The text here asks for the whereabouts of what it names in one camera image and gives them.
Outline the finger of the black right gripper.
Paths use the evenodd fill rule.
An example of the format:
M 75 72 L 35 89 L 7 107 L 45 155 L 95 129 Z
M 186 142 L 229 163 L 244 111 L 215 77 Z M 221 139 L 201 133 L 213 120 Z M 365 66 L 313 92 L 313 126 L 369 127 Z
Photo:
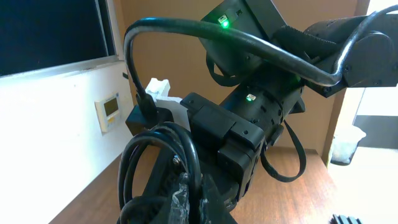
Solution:
M 183 172 L 182 163 L 174 163 L 174 155 L 168 149 L 160 150 L 144 189 L 143 196 L 169 196 L 172 187 Z

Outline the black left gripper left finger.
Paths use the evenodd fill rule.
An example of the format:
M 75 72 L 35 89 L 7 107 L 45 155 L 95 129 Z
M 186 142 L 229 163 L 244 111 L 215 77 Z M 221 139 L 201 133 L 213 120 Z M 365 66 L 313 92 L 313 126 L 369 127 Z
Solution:
M 179 175 L 170 195 L 155 217 L 155 223 L 187 224 L 189 223 L 189 214 L 188 174 L 183 172 Z

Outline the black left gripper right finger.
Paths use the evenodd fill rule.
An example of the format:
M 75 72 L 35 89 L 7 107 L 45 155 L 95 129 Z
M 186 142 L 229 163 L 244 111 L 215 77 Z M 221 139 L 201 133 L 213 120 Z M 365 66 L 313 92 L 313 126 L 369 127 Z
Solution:
M 201 189 L 202 198 L 199 205 L 201 224 L 237 224 L 227 211 L 211 175 L 203 176 Z

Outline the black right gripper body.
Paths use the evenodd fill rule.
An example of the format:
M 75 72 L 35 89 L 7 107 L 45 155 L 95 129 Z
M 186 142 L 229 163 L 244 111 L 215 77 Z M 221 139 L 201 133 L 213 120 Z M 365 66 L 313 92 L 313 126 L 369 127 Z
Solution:
M 203 173 L 210 174 L 227 211 L 251 185 L 261 147 L 280 124 L 283 111 L 265 94 L 231 93 L 220 105 L 190 93 L 186 107 Z

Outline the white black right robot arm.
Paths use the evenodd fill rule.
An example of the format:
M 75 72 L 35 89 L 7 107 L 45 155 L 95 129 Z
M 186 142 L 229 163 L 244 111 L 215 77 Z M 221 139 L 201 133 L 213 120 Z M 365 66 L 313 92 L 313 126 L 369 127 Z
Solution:
M 202 163 L 216 179 L 227 176 L 218 187 L 223 207 L 232 210 L 247 192 L 258 162 L 276 180 L 292 181 L 269 164 L 265 153 L 288 128 L 286 117 L 304 112 L 304 86 L 325 97 L 357 84 L 374 86 L 376 75 L 358 68 L 362 61 L 385 85 L 397 83 L 390 70 L 397 30 L 387 24 L 395 17 L 397 6 L 391 6 L 300 32 L 287 26 L 274 6 L 226 1 L 201 21 L 141 19 L 126 32 L 125 43 L 131 46 L 140 32 L 198 37 L 208 69 L 220 68 L 214 81 L 233 88 L 219 105 L 196 93 L 181 101 L 190 127 L 182 141 L 198 147 L 187 162 L 193 167 Z

